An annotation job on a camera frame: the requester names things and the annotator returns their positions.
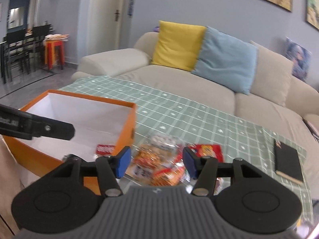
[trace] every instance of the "red stool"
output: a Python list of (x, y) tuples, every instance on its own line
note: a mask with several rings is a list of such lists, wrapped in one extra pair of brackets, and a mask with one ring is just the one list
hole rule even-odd
[(52, 69), (53, 62), (55, 62), (55, 47), (59, 47), (59, 61), (61, 69), (64, 67), (64, 45), (62, 40), (46, 40), (45, 41), (45, 64), (48, 69)]

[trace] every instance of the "yellow pillow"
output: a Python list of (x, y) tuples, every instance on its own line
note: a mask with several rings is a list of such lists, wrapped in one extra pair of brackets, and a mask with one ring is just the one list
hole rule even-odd
[(205, 31), (204, 26), (159, 21), (152, 64), (192, 71)]

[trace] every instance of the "box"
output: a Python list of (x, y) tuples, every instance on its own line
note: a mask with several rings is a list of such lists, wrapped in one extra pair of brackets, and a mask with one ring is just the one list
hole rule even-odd
[[(113, 155), (133, 144), (134, 103), (49, 90), (21, 110), (68, 122), (75, 128), (75, 136), (70, 141), (48, 137), (24, 140), (4, 136), (18, 164), (40, 177), (59, 166), (64, 155), (74, 154), (92, 162), (98, 144), (115, 145)], [(85, 177), (84, 185), (99, 194), (96, 177)]]

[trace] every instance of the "door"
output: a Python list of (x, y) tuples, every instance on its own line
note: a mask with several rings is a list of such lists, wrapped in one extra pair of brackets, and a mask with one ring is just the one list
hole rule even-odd
[(96, 54), (118, 47), (123, 0), (90, 0), (87, 50)]

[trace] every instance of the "mirror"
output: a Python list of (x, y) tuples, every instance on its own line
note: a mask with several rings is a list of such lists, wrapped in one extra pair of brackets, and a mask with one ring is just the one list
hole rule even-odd
[(9, 12), (8, 28), (23, 26), (24, 7), (11, 9)]

